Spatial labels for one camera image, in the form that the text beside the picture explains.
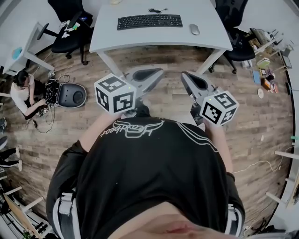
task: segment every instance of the white mouse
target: white mouse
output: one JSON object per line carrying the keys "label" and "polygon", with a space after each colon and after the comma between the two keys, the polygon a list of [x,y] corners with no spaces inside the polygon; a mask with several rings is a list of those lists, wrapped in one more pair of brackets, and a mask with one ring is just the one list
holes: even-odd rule
{"label": "white mouse", "polygon": [[200,34],[197,25],[195,25],[195,24],[190,24],[189,27],[190,27],[191,32],[192,32],[194,35],[199,35],[199,34]]}

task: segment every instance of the office chair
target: office chair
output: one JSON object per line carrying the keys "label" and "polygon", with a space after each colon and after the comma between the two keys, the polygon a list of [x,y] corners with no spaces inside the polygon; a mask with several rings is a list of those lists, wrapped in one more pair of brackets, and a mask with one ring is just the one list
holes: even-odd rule
{"label": "office chair", "polygon": [[[221,21],[228,33],[233,46],[232,51],[224,53],[225,58],[234,68],[233,74],[237,73],[237,69],[232,61],[247,61],[255,58],[254,50],[248,41],[254,37],[245,37],[248,33],[239,30],[238,27],[243,18],[243,13],[248,0],[216,0],[216,11],[220,16]],[[209,68],[209,71],[214,72],[216,62]]]}
{"label": "office chair", "polygon": [[[54,9],[61,22],[67,20],[70,20],[71,22],[68,26],[63,27],[58,34],[48,30],[47,27],[49,24],[47,23],[41,30],[37,39],[39,40],[44,33],[55,36],[56,40],[53,43],[52,52],[67,53],[65,56],[68,59],[71,59],[71,53],[74,50],[80,48],[81,63],[83,65],[87,65],[88,62],[84,61],[84,45],[93,33],[90,28],[90,25],[93,22],[93,16],[84,11],[82,0],[48,0],[48,3]],[[69,36],[62,38],[65,33],[65,29],[72,28],[76,22],[80,24],[77,30],[73,30],[71,32],[66,31]]]}

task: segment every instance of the black keyboard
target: black keyboard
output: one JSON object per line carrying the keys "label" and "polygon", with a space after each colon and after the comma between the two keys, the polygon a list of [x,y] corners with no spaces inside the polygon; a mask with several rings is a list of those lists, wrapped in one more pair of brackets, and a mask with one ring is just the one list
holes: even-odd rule
{"label": "black keyboard", "polygon": [[150,14],[118,19],[117,30],[152,27],[183,27],[180,15]]}

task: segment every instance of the desk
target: desk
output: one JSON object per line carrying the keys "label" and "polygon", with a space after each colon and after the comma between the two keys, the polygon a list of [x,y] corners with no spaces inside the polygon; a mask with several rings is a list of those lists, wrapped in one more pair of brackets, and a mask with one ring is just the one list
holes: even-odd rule
{"label": "desk", "polygon": [[[117,30],[118,18],[149,13],[148,9],[164,9],[163,14],[181,15],[182,28],[135,28]],[[196,24],[200,34],[193,35],[189,25]],[[124,77],[105,51],[147,45],[185,45],[215,49],[197,70],[203,74],[226,50],[232,50],[226,30],[210,0],[124,0],[118,5],[103,5],[95,23],[90,52],[97,52],[111,71]]]}
{"label": "desk", "polygon": [[[50,64],[42,61],[41,59],[37,58],[34,54],[29,52],[30,43],[33,39],[33,36],[35,35],[35,32],[37,30],[41,30],[43,27],[36,21],[31,21],[26,24],[26,27],[23,29],[22,32],[20,32],[20,39],[18,39],[12,46],[9,55],[7,56],[7,60],[5,62],[5,66],[3,69],[3,74],[7,73],[9,75],[14,76],[16,74],[15,70],[12,70],[14,64],[17,64],[17,62],[21,58],[27,58],[49,70],[54,70],[55,68],[51,66]],[[22,47],[22,52],[18,56],[17,59],[12,58],[12,52],[18,47]]]}

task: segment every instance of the wooden floor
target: wooden floor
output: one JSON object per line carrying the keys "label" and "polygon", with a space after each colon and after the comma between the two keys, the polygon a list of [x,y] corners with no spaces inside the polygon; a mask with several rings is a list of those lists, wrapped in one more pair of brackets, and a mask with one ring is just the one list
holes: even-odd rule
{"label": "wooden floor", "polygon": [[[39,58],[44,59],[48,53],[49,51],[39,55]],[[8,123],[8,146],[18,145],[23,159],[22,172],[18,169],[9,169],[7,172],[13,186],[23,187],[19,193],[25,202],[38,196],[46,198],[60,155],[101,113],[95,103],[93,83],[110,73],[110,70],[97,54],[86,53],[89,61],[87,66],[80,63],[79,51],[70,60],[63,54],[53,53],[46,60],[55,66],[57,77],[60,74],[70,75],[71,82],[83,85],[88,94],[84,107],[56,108],[55,122],[48,133],[37,132],[31,123],[25,129],[26,121],[13,101],[8,98],[3,100],[3,116]],[[165,70],[164,79],[146,95],[151,102],[151,115],[192,124],[194,122],[189,113],[192,101],[180,82],[180,73],[184,70],[196,71],[209,54],[210,51],[206,49],[181,46],[138,47],[110,52],[123,71],[143,64],[162,67]],[[259,87],[253,82],[252,72],[242,69],[239,63],[236,65],[238,74],[233,75],[231,67],[221,58],[215,67],[215,73],[206,73],[214,84],[229,90],[240,103],[233,121],[225,125],[234,170],[245,169],[263,160],[268,160],[276,169],[281,158],[275,156],[274,151],[285,151],[291,145],[293,129],[291,98],[285,89],[286,75],[276,74],[279,94],[264,91],[265,97],[260,99],[257,95]],[[275,58],[273,65],[281,65],[278,58]],[[35,69],[35,65],[31,66],[30,72]],[[35,74],[37,80],[46,82],[47,78],[47,71],[42,67]],[[37,122],[40,131],[50,128],[44,118],[37,119]],[[235,174],[236,185],[246,209],[246,225],[257,225],[263,217],[268,218],[272,214],[276,203],[267,198],[265,193],[269,191],[280,196],[289,163],[289,159],[283,159],[281,169],[276,172],[271,171],[269,164],[260,163]],[[35,210],[45,216],[45,202],[36,206]]]}

